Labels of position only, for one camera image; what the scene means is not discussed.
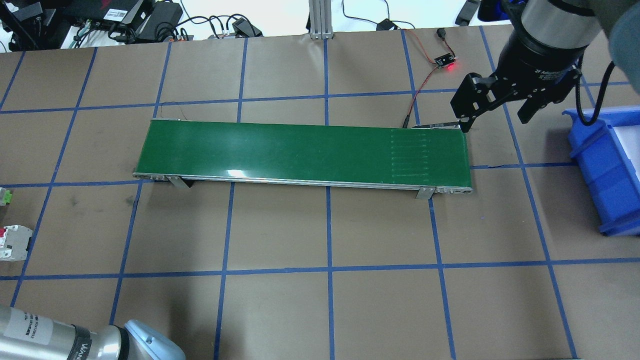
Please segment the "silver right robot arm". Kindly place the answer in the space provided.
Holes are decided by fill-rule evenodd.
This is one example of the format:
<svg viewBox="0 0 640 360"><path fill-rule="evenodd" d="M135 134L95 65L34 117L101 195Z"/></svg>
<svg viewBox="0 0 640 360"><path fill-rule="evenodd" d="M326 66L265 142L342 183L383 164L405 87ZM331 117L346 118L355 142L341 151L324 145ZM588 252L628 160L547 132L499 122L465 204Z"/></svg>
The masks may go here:
<svg viewBox="0 0 640 360"><path fill-rule="evenodd" d="M450 104L468 132L484 113L521 101L524 125L541 109L580 94L587 48L601 33L609 39L611 61L602 85L619 68L639 87L639 2L637 0L482 0L478 19L508 20L512 32L493 73L469 73Z"/></svg>

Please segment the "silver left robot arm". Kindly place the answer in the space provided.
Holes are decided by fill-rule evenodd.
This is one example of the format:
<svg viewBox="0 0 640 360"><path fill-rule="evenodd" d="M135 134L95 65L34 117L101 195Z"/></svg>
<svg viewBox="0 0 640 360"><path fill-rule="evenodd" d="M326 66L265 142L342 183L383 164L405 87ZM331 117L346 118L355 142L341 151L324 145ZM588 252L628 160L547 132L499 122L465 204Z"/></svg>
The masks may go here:
<svg viewBox="0 0 640 360"><path fill-rule="evenodd" d="M171 331L160 335L141 322L128 326L107 325L98 332L81 325L71 325L45 316L1 306L1 358L7 360L133 360L180 359L211 340L206 350L196 350L196 357L218 358L224 339L226 291L231 280L239 277L262 277L276 280L306 278L311 287L326 285L323 296L327 311L323 334L301 343L301 354L294 359L320 356L333 360L335 349L334 278L338 267L333 263L333 202L340 193L350 193L340 182L306 181L296 183L268 178L271 192L280 191L288 209L301 212L281 213L283 224L302 226L306 220L319 221L326 228L317 231L323 239L325 258L318 265L290 265L272 268L238 268L230 265L232 236L240 223L240 196L251 189L265 188L250 183L242 171L233 170L217 177L212 186L204 177L188 175L185 182L197 182L194 192L178 191L166 175L128 179L135 170L138 154L143 150L142 136L166 107L234 104L235 111L223 121L242 128L245 75L238 78L235 98L169 101L163 96L175 82L167 74L155 85L154 102L126 101L123 104L84 105L89 96L90 73L82 84L74 83L62 91L62 105L37 107L35 96L22 108L1 108L1 184L15 190L38 189L41 206L32 206L27 219L33 237L25 242L26 259L8 268L8 278L16 283L11 301L18 305L29 301L21 292L26 283L47 282L57 289L70 290L64 300L69 305L81 303L89 309L92 296L111 294L103 300L99 319L124 314L134 303L125 296L136 296L145 306L148 292L142 285L151 280L187 280L204 278L218 285L208 300L211 308L202 312L205 326L187 333L179 321L185 319L192 291L169 289L164 301L167 311L155 314Z"/></svg>

